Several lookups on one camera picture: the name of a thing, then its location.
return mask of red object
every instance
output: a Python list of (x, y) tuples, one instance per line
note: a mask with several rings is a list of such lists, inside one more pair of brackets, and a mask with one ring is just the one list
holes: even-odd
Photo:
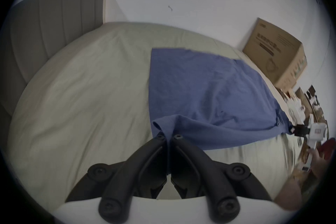
[(324, 159), (329, 160), (334, 149), (336, 149), (336, 140), (335, 138), (330, 138), (323, 145), (321, 145), (317, 151), (319, 153), (324, 153)]

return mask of gray upholstered headboard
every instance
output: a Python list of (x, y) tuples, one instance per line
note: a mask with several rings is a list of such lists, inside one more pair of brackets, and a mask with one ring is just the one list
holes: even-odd
[(103, 24), (104, 0), (23, 0), (0, 32), (0, 147), (11, 117), (35, 73), (64, 46)]

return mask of beige bed sheet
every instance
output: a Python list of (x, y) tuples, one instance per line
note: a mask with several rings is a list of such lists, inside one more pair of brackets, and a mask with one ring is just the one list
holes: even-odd
[[(228, 58), (240, 51), (212, 38), (148, 23), (106, 23), (54, 55), (31, 79), (14, 112), (8, 156), (28, 193), (52, 212), (95, 163), (126, 160), (152, 138), (148, 112), (151, 49), (183, 47)], [(270, 81), (268, 87), (289, 116)], [(247, 164), (274, 198), (300, 152), (279, 135), (245, 146), (208, 150), (224, 163)], [(160, 198), (174, 198), (172, 185)]]

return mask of blue cloth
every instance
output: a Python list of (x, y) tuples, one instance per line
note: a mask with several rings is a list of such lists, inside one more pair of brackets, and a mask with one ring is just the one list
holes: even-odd
[(288, 133), (286, 114), (258, 72), (242, 60), (185, 49), (152, 49), (152, 134), (182, 134), (203, 150)]

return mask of finger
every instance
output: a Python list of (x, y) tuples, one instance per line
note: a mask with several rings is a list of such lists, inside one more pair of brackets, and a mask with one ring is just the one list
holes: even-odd
[(319, 157), (320, 156), (317, 149), (309, 148), (309, 149), (307, 149), (307, 152), (312, 154), (314, 157)]

